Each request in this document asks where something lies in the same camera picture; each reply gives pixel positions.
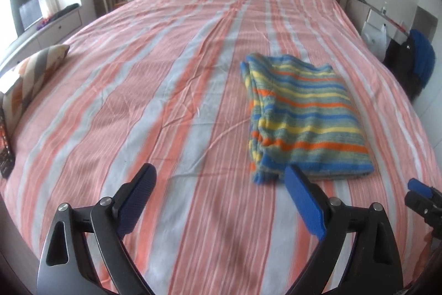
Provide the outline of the white desk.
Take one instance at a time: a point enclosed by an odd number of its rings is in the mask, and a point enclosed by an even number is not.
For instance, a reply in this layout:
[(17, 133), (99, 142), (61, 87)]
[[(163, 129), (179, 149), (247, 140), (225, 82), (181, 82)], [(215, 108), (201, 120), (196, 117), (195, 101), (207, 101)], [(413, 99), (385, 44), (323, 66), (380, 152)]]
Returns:
[(407, 40), (409, 32), (366, 0), (347, 0), (344, 10), (360, 34), (369, 27), (379, 31), (386, 27), (387, 37), (397, 43)]

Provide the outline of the white window bench cabinet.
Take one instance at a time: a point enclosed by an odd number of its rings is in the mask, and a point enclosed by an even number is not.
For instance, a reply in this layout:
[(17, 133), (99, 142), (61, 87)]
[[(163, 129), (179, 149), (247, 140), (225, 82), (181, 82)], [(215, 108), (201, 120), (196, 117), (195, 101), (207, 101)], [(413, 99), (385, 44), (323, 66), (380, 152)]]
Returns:
[(80, 11), (81, 6), (73, 8), (60, 18), (49, 23), (24, 40), (14, 50), (1, 58), (1, 74), (15, 67), (30, 55), (47, 47), (63, 43), (72, 34), (83, 27)]

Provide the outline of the multicolour striped knit sweater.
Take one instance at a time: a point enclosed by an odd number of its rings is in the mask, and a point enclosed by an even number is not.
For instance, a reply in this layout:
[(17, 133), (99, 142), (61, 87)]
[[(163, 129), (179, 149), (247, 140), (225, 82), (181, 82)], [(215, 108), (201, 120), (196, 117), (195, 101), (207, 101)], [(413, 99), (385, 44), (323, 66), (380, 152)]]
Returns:
[(253, 181), (281, 181), (287, 166), (307, 176), (342, 179), (375, 167), (351, 95), (330, 64), (253, 53), (241, 62), (250, 107)]

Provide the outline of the dark book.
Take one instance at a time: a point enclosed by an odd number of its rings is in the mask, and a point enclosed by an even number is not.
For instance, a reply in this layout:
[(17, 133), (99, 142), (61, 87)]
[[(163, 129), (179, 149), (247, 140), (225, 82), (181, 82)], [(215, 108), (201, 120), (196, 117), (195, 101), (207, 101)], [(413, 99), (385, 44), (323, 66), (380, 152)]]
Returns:
[(1, 144), (0, 144), (0, 171), (4, 179), (8, 179), (15, 166), (15, 154), (9, 142), (4, 111), (1, 109)]

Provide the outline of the chevron patterned cushion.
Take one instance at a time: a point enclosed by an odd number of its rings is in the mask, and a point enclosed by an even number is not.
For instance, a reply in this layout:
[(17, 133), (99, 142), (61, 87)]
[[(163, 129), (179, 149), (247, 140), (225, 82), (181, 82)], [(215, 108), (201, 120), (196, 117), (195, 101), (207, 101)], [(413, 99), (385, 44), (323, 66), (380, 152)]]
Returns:
[(1, 93), (1, 109), (9, 136), (14, 134), (20, 118), (35, 96), (63, 64), (69, 49), (67, 44), (47, 47), (27, 57), (1, 77), (1, 80), (10, 75), (17, 78), (6, 93)]

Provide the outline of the white plastic bag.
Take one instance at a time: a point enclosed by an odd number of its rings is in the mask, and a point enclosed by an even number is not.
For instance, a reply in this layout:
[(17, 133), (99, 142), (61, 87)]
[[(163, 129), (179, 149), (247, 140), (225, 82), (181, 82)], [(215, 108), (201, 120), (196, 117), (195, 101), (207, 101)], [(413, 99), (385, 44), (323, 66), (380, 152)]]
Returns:
[(383, 62), (386, 57), (386, 50), (389, 44), (386, 26), (382, 25), (381, 29), (378, 29), (368, 22), (365, 22), (361, 31), (361, 37), (363, 38), (369, 51), (380, 62)]

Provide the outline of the blue garment on chair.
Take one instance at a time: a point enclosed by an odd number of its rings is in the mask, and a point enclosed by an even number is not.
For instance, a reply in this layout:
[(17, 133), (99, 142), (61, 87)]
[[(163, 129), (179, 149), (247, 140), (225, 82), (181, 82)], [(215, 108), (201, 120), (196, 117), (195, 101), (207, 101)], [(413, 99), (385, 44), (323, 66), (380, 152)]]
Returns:
[(423, 88), (428, 85), (435, 68), (435, 50), (428, 38), (417, 29), (411, 29), (410, 38), (414, 42), (414, 74)]

